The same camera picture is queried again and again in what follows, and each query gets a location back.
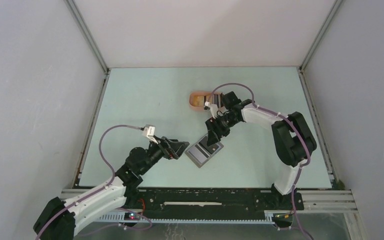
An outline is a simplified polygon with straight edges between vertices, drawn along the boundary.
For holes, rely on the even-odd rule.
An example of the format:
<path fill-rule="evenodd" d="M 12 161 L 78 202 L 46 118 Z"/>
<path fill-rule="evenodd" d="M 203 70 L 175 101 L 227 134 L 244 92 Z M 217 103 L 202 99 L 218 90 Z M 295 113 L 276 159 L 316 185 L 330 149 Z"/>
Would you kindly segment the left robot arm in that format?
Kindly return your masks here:
<path fill-rule="evenodd" d="M 125 163 L 102 184 L 72 198 L 51 199 L 33 225 L 38 240 L 72 240 L 86 226 L 120 207 L 133 208 L 138 202 L 142 176 L 160 159 L 179 159 L 189 142 L 163 136 L 148 148 L 135 147 Z"/>

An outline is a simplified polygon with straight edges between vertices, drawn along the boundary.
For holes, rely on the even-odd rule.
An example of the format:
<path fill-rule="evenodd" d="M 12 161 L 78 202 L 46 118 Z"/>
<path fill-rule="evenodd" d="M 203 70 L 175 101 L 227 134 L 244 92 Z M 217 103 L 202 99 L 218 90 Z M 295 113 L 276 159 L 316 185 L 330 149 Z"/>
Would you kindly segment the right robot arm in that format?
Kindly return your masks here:
<path fill-rule="evenodd" d="M 212 115 L 205 122 L 207 144 L 220 142 L 240 122 L 257 124 L 271 130 L 275 150 L 282 164 L 273 184 L 276 191 L 271 194 L 270 201 L 275 208 L 284 209 L 291 202 L 290 193 L 297 184 L 300 169 L 308 164 L 312 152 L 317 148 L 304 116 L 297 111 L 284 116 L 260 107 L 252 99 L 242 101 L 233 91 L 223 95 L 221 102 L 226 109 L 223 113 L 209 100 L 204 103 L 204 109 Z"/>

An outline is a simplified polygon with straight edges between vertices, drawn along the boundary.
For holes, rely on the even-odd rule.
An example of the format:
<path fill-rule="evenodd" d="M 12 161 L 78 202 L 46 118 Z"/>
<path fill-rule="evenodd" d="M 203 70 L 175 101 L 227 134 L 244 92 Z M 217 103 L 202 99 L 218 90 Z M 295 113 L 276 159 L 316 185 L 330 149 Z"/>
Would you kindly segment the beige leather card holder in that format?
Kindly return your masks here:
<path fill-rule="evenodd" d="M 221 142 L 212 145 L 207 145 L 207 143 L 208 134 L 201 137 L 185 151 L 185 154 L 198 168 L 203 167 L 212 157 L 224 148 L 224 145 Z"/>

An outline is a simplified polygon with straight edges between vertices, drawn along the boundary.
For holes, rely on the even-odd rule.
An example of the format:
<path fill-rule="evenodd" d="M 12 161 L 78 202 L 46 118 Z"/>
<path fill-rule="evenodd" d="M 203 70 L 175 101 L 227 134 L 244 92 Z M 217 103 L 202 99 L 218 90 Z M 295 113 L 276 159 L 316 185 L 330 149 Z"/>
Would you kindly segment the black card gripper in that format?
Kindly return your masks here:
<path fill-rule="evenodd" d="M 198 142 L 198 145 L 209 155 L 215 154 L 222 148 L 218 143 L 210 144 L 207 135 Z"/>

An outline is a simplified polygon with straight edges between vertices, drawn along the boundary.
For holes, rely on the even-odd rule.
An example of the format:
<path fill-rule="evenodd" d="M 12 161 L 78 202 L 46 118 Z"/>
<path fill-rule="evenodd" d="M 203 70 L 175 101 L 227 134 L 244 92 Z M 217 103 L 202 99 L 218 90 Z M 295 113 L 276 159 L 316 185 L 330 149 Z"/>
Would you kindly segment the grey card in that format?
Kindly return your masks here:
<path fill-rule="evenodd" d="M 200 168 L 208 160 L 209 155 L 197 144 L 191 146 L 186 155 Z"/>

